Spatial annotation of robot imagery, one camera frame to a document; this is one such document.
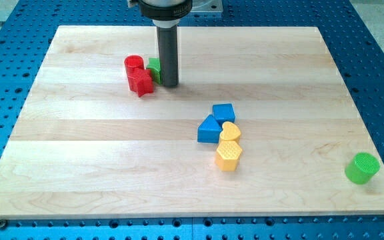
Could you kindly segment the black robot arm flange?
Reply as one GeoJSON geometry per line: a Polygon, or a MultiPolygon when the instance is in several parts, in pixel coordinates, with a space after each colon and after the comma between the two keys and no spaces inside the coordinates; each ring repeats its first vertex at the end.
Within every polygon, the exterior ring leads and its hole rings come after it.
{"type": "Polygon", "coordinates": [[[181,19],[191,10],[192,0],[127,0],[128,7],[138,6],[141,14],[158,21],[181,19]]]}

